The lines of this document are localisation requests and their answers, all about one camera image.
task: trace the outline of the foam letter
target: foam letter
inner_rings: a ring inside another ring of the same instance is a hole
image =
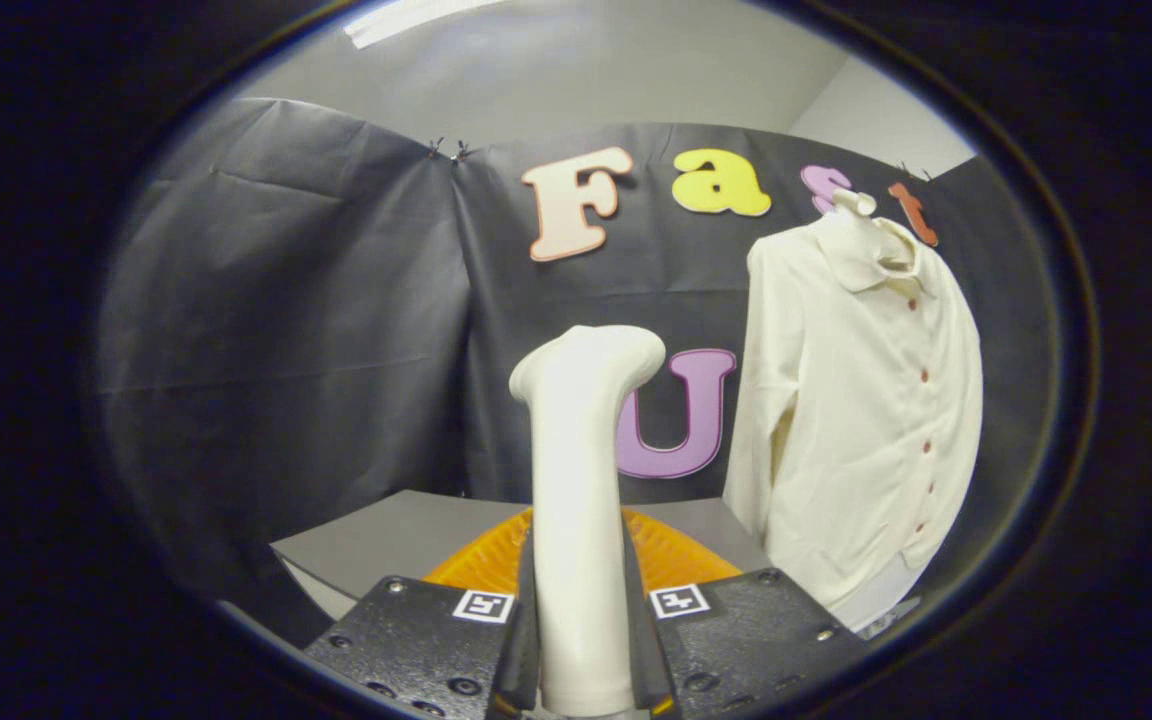
[[[631,168],[634,159],[628,152],[608,147],[526,170],[522,182],[536,191],[536,217],[540,220],[540,237],[531,243],[531,259],[547,263],[601,247],[607,232],[585,223],[584,206],[593,206],[601,218],[616,213],[616,183],[602,169],[623,174]],[[577,184],[576,174],[589,170],[594,170],[589,182]]]
[[[702,170],[705,164],[712,170]],[[735,152],[705,147],[681,152],[673,167],[684,170],[673,181],[673,199],[692,213],[758,217],[772,209],[772,197],[758,187],[755,166]]]
[[[914,227],[914,232],[918,233],[918,237],[930,247],[940,245],[941,238],[937,237],[937,232],[929,228],[927,220],[923,219],[923,204],[918,202],[918,197],[910,195],[902,183],[888,187],[887,192],[900,200],[900,206],[905,211],[905,218],[909,218],[910,227]]]
[[[723,378],[736,369],[726,350],[689,350],[669,359],[669,372],[687,388],[687,438],[677,447],[658,450],[639,433],[639,393],[626,399],[616,427],[616,464],[635,478],[681,478],[695,473],[718,455],[723,439]]]
[[[823,215],[833,210],[833,188],[841,187],[844,190],[851,190],[850,179],[836,169],[823,168],[820,165],[809,165],[803,168],[799,177],[803,179],[803,184],[813,192],[812,204],[817,210],[820,210]]]

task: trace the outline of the sleeve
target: sleeve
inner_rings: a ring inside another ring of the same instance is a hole
[[[732,429],[723,502],[760,544],[767,538],[773,465],[778,464],[799,393],[804,316],[797,279],[785,258],[802,237],[772,236],[749,252],[749,320]]]

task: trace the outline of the letter f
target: letter f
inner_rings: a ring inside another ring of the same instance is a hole
[[[522,182],[536,191],[536,217],[540,220],[540,237],[531,243],[532,260],[547,263],[571,258],[596,250],[607,241],[604,228],[585,222],[585,205],[593,206],[600,218],[616,213],[616,183],[604,169],[616,174],[630,172],[634,159],[620,147],[608,147],[538,165],[524,173]],[[577,183],[577,173],[588,170],[594,170],[589,182]]]

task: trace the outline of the collar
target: collar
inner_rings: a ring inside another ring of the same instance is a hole
[[[838,283],[848,291],[863,291],[888,279],[911,278],[918,281],[923,291],[937,296],[937,278],[933,263],[929,260],[929,250],[915,240],[901,223],[887,218],[869,219],[846,204],[836,204],[812,223],[824,258],[829,264]],[[901,242],[914,251],[914,265],[909,270],[888,270],[878,263],[882,243],[887,238],[879,233],[895,234]]]

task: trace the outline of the white wall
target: white wall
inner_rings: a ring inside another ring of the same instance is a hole
[[[356,50],[349,20],[243,96],[325,105],[414,141],[471,146],[631,122],[785,132],[846,52],[758,6],[717,0],[521,0]]]
[[[975,157],[968,145],[918,97],[864,63],[848,58],[790,135],[828,142],[916,176],[932,177]]]

